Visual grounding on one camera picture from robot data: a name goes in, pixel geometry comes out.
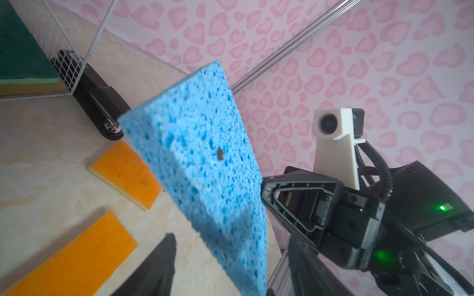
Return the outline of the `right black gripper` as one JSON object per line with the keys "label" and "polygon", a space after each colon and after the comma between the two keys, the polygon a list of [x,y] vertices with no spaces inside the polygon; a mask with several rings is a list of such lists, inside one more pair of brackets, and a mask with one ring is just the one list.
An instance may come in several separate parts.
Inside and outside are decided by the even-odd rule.
{"label": "right black gripper", "polygon": [[420,201],[399,189],[382,201],[317,173],[286,173],[263,179],[265,207],[291,234],[318,248],[329,225],[329,259],[347,270],[380,270],[423,245],[413,225]]}

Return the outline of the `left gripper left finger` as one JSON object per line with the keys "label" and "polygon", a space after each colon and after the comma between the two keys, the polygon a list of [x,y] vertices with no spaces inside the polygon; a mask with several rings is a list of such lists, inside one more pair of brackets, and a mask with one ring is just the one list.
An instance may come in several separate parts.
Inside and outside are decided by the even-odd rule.
{"label": "left gripper left finger", "polygon": [[148,255],[113,296],[169,296],[175,274],[177,242],[174,234],[164,239]]}

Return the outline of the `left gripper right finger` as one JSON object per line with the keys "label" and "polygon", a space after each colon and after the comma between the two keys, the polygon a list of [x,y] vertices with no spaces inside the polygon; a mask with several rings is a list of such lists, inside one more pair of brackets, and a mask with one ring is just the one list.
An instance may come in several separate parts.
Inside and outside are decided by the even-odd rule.
{"label": "left gripper right finger", "polygon": [[289,267],[296,296],[351,296],[353,293],[323,264],[299,236],[288,244]]}

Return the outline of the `blue sponge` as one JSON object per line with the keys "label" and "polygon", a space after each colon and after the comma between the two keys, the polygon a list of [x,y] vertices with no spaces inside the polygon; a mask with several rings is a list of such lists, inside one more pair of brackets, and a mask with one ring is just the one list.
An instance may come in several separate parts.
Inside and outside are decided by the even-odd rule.
{"label": "blue sponge", "polygon": [[264,295],[262,174],[221,63],[197,69],[118,122],[240,294]]}

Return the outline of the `green sponge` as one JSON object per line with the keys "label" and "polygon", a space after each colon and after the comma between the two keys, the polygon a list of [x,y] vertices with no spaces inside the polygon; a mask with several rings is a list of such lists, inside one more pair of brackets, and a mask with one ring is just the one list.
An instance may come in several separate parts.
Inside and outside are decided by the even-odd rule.
{"label": "green sponge", "polygon": [[41,85],[59,74],[9,1],[1,1],[1,85]]}

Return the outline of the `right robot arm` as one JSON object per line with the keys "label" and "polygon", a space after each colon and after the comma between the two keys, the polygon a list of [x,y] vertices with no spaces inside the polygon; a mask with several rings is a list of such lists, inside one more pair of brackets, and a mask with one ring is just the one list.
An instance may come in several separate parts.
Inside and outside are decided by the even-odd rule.
{"label": "right robot arm", "polygon": [[388,296],[452,296],[473,285],[429,242],[474,228],[469,206],[424,164],[390,168],[369,143],[355,146],[357,174],[367,185],[289,166],[262,183],[264,205],[291,234],[288,245],[297,296],[347,296],[319,256],[368,272]]}

